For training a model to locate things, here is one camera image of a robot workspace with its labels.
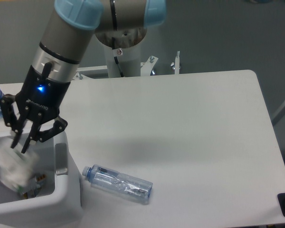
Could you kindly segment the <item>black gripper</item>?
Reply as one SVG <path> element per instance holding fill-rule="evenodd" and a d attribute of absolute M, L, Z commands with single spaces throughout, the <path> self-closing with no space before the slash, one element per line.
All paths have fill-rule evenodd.
<path fill-rule="evenodd" d="M 49 74 L 52 64 L 46 64 L 41 73 L 34 67 L 30 67 L 21 91 L 16 96 L 6 94 L 0 98 L 0 107 L 4 123 L 14 133 L 11 148 L 18 144 L 23 128 L 27 120 L 33 122 L 28 138 L 26 139 L 21 153 L 25 153 L 31 141 L 45 142 L 63 132 L 68 123 L 59 115 L 59 107 L 69 88 L 70 82 L 62 83 L 50 80 Z M 19 119 L 14 112 L 13 103 L 16 102 L 19 110 Z M 42 124 L 55 120 L 53 127 L 40 131 Z"/>

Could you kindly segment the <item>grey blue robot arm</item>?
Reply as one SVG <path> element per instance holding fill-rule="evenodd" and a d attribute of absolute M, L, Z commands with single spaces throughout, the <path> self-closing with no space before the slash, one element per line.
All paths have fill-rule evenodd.
<path fill-rule="evenodd" d="M 166 19 L 163 0 L 57 0 L 21 90 L 0 99 L 15 148 L 27 121 L 22 147 L 45 142 L 67 127 L 59 108 L 95 33 L 147 28 Z"/>

